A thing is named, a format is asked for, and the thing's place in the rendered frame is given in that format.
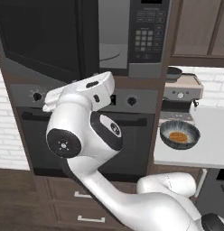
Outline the grey built-in oven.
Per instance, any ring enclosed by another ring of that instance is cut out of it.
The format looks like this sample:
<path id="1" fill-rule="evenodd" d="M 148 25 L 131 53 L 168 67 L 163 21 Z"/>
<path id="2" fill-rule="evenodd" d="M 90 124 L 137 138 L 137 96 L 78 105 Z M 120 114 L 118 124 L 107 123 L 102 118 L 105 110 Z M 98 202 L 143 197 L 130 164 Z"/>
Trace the grey built-in oven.
<path id="1" fill-rule="evenodd" d="M 33 84 L 12 84 L 10 86 L 11 94 L 15 108 L 18 106 L 40 107 L 44 105 L 44 98 L 49 91 L 47 87 Z M 42 94 L 40 101 L 33 99 L 33 94 L 39 92 Z M 136 99 L 136 104 L 130 106 L 127 100 L 130 97 Z M 118 113 L 141 113 L 153 114 L 155 116 L 155 107 L 157 102 L 157 92 L 151 89 L 119 89 L 111 97 L 111 104 L 101 110 Z"/>

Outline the brown drawer front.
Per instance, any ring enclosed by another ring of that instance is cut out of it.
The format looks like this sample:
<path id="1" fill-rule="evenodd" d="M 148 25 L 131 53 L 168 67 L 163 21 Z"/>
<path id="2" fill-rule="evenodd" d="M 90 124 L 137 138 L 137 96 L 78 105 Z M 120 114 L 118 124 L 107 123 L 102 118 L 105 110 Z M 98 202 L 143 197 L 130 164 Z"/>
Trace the brown drawer front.
<path id="1" fill-rule="evenodd" d="M 122 192 L 125 193 L 135 193 L 135 184 L 131 182 L 118 182 L 112 181 L 112 184 Z M 78 191 L 80 194 L 89 193 L 83 189 L 75 180 L 61 179 L 61 178 L 48 178 L 47 187 L 51 193 L 52 200 L 58 201 L 86 201 L 92 200 L 85 198 L 74 197 L 74 192 Z"/>
<path id="2" fill-rule="evenodd" d="M 123 227 L 123 225 L 120 222 L 114 219 L 102 208 L 84 208 L 84 207 L 55 205 L 54 211 L 56 213 L 57 221 L 65 225 L 98 226 L 98 227 L 105 227 L 105 228 Z M 78 215 L 81 215 L 86 218 L 96 218 L 96 219 L 105 217 L 106 223 L 91 223 L 91 222 L 78 221 L 77 220 Z"/>

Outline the dark dishwasher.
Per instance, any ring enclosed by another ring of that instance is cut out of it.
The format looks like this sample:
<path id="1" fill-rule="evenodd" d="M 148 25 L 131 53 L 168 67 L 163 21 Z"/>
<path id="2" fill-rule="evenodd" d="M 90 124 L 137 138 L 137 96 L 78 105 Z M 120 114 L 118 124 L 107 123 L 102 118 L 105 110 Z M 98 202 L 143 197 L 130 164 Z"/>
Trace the dark dishwasher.
<path id="1" fill-rule="evenodd" d="M 196 207 L 202 215 L 215 213 L 224 218 L 224 169 L 210 169 Z"/>

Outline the brown wooden oven cabinet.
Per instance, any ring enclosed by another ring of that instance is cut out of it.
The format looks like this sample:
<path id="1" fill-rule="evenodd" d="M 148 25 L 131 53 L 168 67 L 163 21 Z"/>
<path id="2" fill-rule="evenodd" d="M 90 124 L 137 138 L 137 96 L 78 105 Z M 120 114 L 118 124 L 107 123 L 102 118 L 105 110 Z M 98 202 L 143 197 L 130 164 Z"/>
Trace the brown wooden oven cabinet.
<path id="1" fill-rule="evenodd" d="M 32 168 L 33 172 L 33 166 L 32 161 L 30 158 L 30 154 L 28 153 L 27 145 L 25 143 L 21 123 L 19 121 L 19 117 L 17 115 L 17 111 L 13 102 L 13 97 L 11 94 L 10 86 L 12 84 L 33 84 L 33 85 L 39 85 L 42 87 L 47 87 L 48 89 L 57 88 L 60 84 L 58 82 L 54 81 L 44 81 L 44 80 L 38 80 L 38 79 L 26 79 L 24 77 L 19 77 L 13 74 L 5 73 L 3 75 L 7 92 L 9 93 L 10 101 L 13 104 L 13 111 L 16 118 L 16 123 L 19 127 L 19 133 L 20 137 L 22 138 L 23 148 L 25 149 L 26 157 L 29 161 L 29 166 Z M 148 79 L 129 79 L 127 77 L 116 77 L 116 89 L 151 89 L 155 90 L 158 94 L 159 84 L 157 80 L 148 80 Z M 152 130 L 152 137 L 151 137 L 151 144 L 150 144 L 150 151 L 149 151 L 149 157 L 148 157 L 148 165 L 147 165 L 147 171 L 146 175 L 149 173 L 154 173 L 158 170 L 156 166 L 154 166 L 154 126 Z M 55 226 L 60 228 L 61 230 L 73 230 L 73 231 L 131 231 L 129 228 L 123 227 L 121 228 L 105 228 L 105 227 L 98 227 L 98 226 L 83 226 L 83 225 L 65 225 L 61 224 L 57 221 L 56 213 L 54 211 L 55 205 L 64 205 L 64 206 L 71 206 L 71 207 L 84 207 L 84 208 L 102 208 L 104 209 L 108 214 L 109 212 L 103 208 L 100 204 L 97 203 L 96 200 L 86 200 L 86 201 L 58 201 L 58 200 L 52 200 L 51 199 L 51 193 L 50 190 L 47 187 L 47 179 L 48 178 L 59 178 L 59 177 L 48 177 L 48 176 L 37 176 L 33 172 L 33 180 L 35 183 L 35 187 L 37 189 L 41 205 L 43 208 L 43 214 L 45 222 L 50 226 Z"/>

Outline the dark grey bowl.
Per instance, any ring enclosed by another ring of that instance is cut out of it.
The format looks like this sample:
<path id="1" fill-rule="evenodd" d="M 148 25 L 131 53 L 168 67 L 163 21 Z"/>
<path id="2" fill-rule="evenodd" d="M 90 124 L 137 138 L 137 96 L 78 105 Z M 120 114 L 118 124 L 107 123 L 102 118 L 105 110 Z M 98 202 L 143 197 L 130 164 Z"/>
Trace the dark grey bowl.
<path id="1" fill-rule="evenodd" d="M 187 143 L 176 143 L 169 139 L 170 133 L 183 132 L 188 136 Z M 201 138 L 201 133 L 197 127 L 181 120 L 166 121 L 160 126 L 160 136 L 162 141 L 175 150 L 191 149 Z"/>

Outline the black oven door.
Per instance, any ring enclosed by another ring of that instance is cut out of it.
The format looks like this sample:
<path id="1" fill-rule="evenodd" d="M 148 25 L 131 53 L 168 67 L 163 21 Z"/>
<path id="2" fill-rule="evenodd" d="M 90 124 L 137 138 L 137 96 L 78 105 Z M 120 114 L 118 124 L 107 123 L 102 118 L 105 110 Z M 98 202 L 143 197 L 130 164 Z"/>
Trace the black oven door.
<path id="1" fill-rule="evenodd" d="M 22 119 L 23 112 L 38 115 L 50 113 L 44 113 L 40 107 L 18 106 L 16 110 L 28 153 L 31 157 L 34 174 L 37 176 L 67 178 L 67 175 L 61 169 L 60 159 L 49 150 L 46 144 L 45 132 L 48 122 Z M 135 118 L 147 119 L 147 126 L 119 126 L 123 135 L 123 149 L 98 169 L 108 180 L 135 182 L 146 174 L 154 115 L 109 111 L 102 111 L 102 114 L 104 112 L 123 114 L 128 118 L 134 116 Z"/>

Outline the grey coffee machine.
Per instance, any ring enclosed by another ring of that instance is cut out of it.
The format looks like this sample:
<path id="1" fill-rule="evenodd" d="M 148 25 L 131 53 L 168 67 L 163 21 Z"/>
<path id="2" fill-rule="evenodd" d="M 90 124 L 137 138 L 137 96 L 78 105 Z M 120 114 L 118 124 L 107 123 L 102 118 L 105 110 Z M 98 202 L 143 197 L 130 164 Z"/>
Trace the grey coffee machine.
<path id="1" fill-rule="evenodd" d="M 159 124 L 169 120 L 182 120 L 195 125 L 191 106 L 197 108 L 203 89 L 194 74 L 182 74 L 175 82 L 166 82 Z"/>

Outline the brown cupboard door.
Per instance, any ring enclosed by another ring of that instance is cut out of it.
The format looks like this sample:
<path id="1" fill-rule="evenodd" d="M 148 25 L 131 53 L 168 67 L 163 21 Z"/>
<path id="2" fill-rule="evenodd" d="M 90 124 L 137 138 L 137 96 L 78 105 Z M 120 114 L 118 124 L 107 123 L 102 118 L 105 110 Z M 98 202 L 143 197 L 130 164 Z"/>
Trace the brown cupboard door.
<path id="1" fill-rule="evenodd" d="M 221 0 L 183 0 L 174 53 L 206 55 Z"/>
<path id="2" fill-rule="evenodd" d="M 220 20 L 219 29 L 212 54 L 214 56 L 224 57 L 224 11 Z"/>

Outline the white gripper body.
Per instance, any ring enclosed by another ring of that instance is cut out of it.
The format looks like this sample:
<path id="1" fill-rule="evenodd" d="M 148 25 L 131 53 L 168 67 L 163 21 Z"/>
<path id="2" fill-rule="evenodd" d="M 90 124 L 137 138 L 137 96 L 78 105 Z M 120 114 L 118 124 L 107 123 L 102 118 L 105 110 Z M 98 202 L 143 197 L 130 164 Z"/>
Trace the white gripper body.
<path id="1" fill-rule="evenodd" d="M 80 94 L 77 91 L 77 83 L 73 82 L 64 87 L 49 91 L 44 99 L 42 110 L 52 112 L 57 106 L 64 103 L 79 103 Z"/>

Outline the brown waffle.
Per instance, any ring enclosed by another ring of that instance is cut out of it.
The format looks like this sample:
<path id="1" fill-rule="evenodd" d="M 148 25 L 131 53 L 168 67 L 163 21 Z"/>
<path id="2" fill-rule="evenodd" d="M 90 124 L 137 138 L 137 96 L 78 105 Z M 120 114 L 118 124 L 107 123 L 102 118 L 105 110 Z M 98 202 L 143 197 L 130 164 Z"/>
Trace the brown waffle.
<path id="1" fill-rule="evenodd" d="M 187 143 L 188 136 L 183 132 L 172 132 L 170 133 L 169 139 L 176 143 Z"/>

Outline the black microwave door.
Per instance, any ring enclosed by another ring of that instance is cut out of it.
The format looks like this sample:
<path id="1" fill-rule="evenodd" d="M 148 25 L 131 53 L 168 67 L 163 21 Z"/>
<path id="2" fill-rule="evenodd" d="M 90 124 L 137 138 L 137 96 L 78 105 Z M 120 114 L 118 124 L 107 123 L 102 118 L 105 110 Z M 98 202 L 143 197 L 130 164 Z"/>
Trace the black microwave door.
<path id="1" fill-rule="evenodd" d="M 99 70 L 98 0 L 0 0 L 6 58 L 66 83 Z"/>

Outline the grey microwave oven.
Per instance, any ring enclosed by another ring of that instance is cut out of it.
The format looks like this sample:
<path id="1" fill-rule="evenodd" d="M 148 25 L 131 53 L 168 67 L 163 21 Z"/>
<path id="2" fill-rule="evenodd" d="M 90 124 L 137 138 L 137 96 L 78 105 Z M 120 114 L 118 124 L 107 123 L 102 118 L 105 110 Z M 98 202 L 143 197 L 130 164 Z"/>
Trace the grey microwave oven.
<path id="1" fill-rule="evenodd" d="M 98 0 L 100 69 L 129 78 L 160 78 L 172 2 Z"/>

